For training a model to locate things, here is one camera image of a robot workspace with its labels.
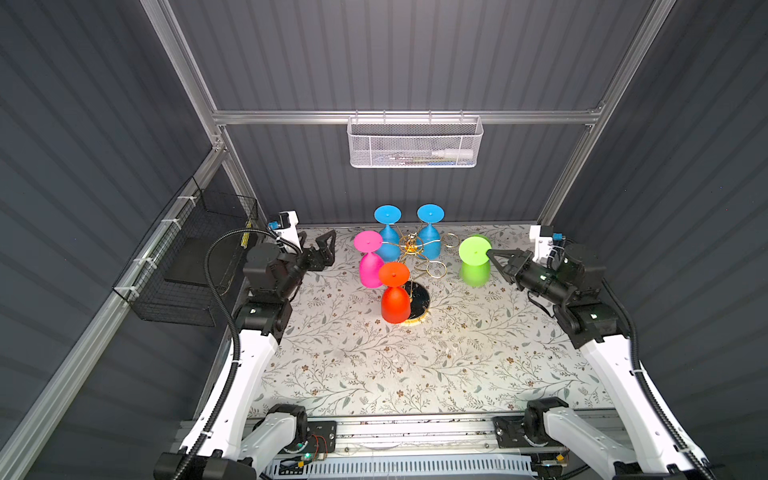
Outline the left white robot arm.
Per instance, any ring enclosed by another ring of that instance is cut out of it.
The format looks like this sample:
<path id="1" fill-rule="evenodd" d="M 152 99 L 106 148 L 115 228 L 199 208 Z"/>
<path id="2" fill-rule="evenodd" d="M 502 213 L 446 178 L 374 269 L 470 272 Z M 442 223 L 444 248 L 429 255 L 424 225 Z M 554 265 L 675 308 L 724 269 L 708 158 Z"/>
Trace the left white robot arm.
<path id="1" fill-rule="evenodd" d="M 228 364 L 181 446 L 160 455 L 156 479 L 263 479 L 282 450 L 307 441 L 307 414 L 298 405 L 278 404 L 250 434 L 244 428 L 288 326 L 293 295 L 307 272 L 334 264 L 336 233 L 328 231 L 309 247 L 303 232 L 294 241 L 273 231 L 264 235 L 245 255 L 246 300 L 236 312 L 223 310 L 231 337 Z"/>

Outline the green wine glass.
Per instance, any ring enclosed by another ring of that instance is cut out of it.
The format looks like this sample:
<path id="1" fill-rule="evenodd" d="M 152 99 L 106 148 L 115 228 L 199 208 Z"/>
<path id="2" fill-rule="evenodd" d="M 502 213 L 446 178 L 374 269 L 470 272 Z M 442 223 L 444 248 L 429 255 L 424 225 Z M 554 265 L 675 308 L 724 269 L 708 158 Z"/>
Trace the green wine glass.
<path id="1" fill-rule="evenodd" d="M 490 278 L 490 259 L 487 252 L 492 248 L 490 241 L 480 235 L 463 240 L 459 246 L 461 279 L 471 287 L 481 287 Z"/>

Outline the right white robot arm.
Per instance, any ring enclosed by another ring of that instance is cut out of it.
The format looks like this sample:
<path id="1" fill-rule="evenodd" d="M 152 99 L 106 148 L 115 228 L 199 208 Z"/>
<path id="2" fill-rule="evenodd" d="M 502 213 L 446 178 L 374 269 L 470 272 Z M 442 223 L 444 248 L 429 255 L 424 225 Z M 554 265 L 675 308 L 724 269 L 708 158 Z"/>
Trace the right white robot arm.
<path id="1" fill-rule="evenodd" d="M 528 403 L 523 430 L 534 445 L 558 442 L 603 479 L 712 479 L 713 466 L 671 412 L 639 357 L 635 324 L 586 246 L 566 245 L 555 265 L 527 250 L 490 249 L 510 284 L 548 314 L 597 374 L 631 442 L 625 447 L 555 397 Z"/>

